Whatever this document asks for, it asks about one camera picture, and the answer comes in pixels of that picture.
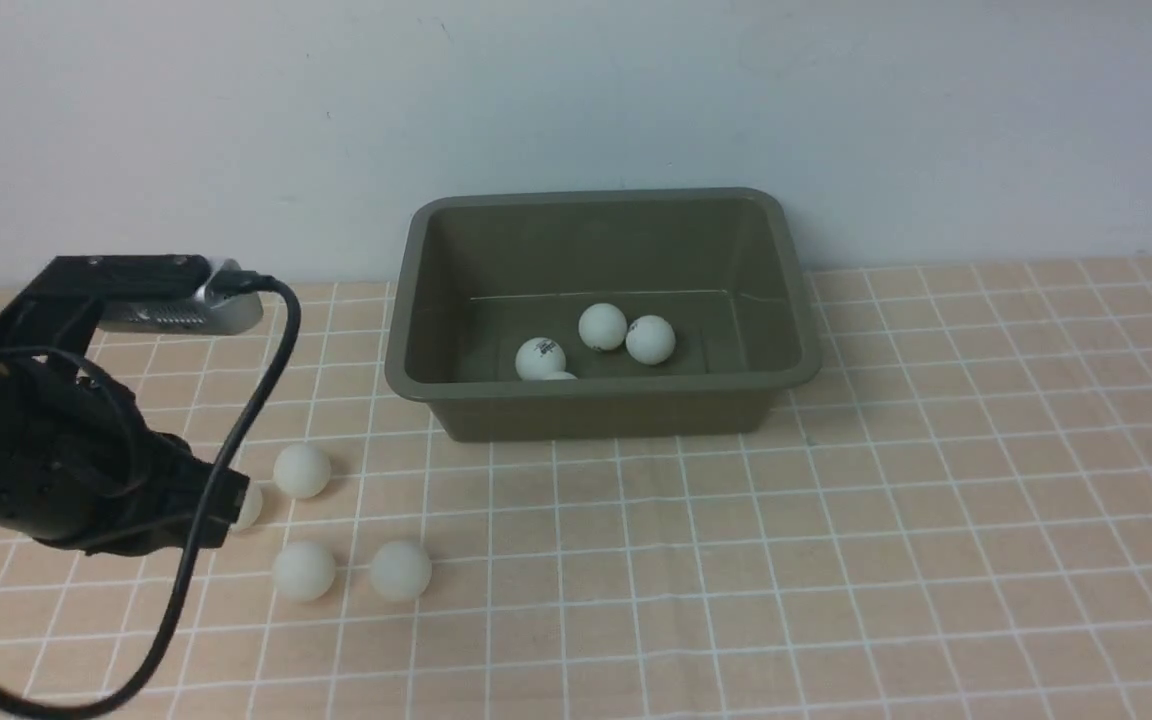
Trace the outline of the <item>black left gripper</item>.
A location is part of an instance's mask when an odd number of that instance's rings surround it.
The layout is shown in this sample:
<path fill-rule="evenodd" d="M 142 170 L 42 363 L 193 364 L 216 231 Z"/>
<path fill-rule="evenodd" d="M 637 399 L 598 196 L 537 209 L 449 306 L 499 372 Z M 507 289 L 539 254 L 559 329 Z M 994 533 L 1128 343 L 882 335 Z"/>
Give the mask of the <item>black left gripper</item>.
<path fill-rule="evenodd" d="M 115 301 L 185 300 L 207 256 L 58 256 L 0 311 L 0 528 L 122 558 L 183 547 L 212 471 L 76 363 Z"/>

